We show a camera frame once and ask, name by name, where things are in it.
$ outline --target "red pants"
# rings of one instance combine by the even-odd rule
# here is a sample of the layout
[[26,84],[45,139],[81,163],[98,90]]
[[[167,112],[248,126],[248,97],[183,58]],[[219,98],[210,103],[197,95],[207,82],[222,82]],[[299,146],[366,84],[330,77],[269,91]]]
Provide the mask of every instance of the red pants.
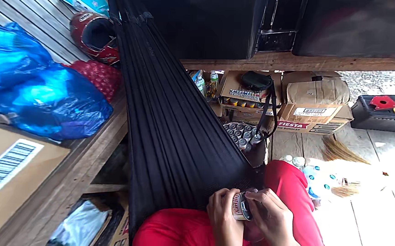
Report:
[[[307,180],[285,161],[266,166],[265,186],[271,188],[293,213],[293,236],[301,246],[323,246],[313,218],[314,205],[306,188]],[[163,209],[150,216],[135,235],[134,246],[213,246],[208,215],[191,209]]]

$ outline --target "wooden shelf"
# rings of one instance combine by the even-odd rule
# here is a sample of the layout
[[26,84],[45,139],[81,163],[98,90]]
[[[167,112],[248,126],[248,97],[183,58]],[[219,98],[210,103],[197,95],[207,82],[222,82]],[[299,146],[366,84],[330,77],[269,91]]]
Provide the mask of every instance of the wooden shelf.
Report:
[[186,69],[205,70],[291,70],[291,71],[376,71],[395,70],[395,58],[350,58],[294,56],[291,52],[259,52],[251,59],[183,59]]
[[116,95],[113,114],[94,136],[62,143],[70,154],[0,229],[0,245],[46,245],[74,203],[93,189],[91,181],[128,130],[125,94]]

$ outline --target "white bottle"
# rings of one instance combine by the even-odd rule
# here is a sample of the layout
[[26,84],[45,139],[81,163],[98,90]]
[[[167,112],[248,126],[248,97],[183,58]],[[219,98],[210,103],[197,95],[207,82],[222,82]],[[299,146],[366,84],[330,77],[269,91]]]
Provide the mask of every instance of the white bottle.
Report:
[[196,78],[196,86],[199,89],[199,91],[202,93],[202,95],[205,96],[206,89],[205,89],[205,80],[202,78],[202,75],[198,75]]

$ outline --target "black strap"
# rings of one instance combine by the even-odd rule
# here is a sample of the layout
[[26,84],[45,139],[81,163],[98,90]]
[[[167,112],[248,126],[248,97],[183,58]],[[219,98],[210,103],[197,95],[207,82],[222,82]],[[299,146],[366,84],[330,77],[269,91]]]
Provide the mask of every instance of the black strap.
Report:
[[263,115],[260,118],[260,121],[258,122],[257,125],[257,130],[260,131],[261,125],[263,124],[264,120],[266,119],[266,112],[268,111],[269,108],[269,101],[272,99],[272,112],[274,114],[274,128],[272,129],[271,132],[266,132],[263,131],[263,139],[269,138],[274,132],[277,130],[277,124],[278,124],[278,119],[277,119],[277,96],[275,92],[275,85],[272,83],[271,87],[269,87],[269,90],[271,91],[270,95],[267,96],[265,105],[263,106]]

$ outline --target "red bag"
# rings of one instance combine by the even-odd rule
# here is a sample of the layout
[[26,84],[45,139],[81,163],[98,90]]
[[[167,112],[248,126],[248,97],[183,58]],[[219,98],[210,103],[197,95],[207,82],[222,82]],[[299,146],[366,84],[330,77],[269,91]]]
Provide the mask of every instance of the red bag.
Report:
[[121,72],[97,61],[75,61],[70,67],[88,78],[110,103],[121,81]]

